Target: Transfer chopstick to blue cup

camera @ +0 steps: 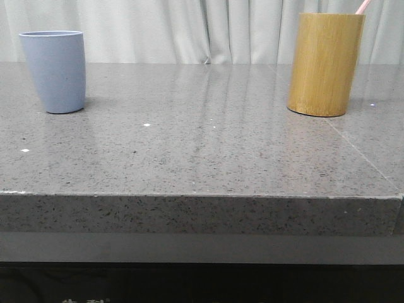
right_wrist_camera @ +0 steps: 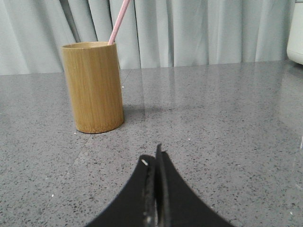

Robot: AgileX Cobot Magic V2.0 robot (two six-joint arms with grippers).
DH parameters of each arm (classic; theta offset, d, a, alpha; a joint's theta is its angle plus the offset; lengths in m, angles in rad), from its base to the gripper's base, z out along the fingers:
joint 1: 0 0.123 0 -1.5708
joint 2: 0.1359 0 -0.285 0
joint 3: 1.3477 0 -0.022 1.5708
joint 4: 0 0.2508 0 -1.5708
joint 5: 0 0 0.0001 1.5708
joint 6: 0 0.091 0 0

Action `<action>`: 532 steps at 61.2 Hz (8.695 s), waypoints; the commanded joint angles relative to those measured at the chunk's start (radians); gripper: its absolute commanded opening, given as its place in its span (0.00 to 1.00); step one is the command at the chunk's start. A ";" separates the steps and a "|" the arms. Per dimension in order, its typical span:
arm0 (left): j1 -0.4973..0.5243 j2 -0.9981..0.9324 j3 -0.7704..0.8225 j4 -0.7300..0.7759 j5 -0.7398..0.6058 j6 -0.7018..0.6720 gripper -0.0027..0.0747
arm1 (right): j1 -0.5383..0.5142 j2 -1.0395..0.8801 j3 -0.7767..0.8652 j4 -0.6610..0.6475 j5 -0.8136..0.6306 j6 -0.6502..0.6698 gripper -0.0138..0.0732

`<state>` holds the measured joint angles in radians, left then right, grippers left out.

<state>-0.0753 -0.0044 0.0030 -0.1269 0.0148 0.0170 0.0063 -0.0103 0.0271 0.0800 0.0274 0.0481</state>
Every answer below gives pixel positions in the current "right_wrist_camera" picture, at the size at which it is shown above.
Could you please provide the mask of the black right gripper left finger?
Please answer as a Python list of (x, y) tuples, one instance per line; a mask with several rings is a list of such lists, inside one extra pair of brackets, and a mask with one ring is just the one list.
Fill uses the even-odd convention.
[(155, 158), (141, 155), (120, 193), (87, 226), (154, 227), (155, 210)]

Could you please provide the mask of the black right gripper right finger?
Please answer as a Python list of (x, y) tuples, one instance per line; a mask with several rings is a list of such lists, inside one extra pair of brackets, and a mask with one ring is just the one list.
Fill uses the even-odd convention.
[(192, 191), (167, 152), (156, 149), (155, 198), (160, 227), (231, 227)]

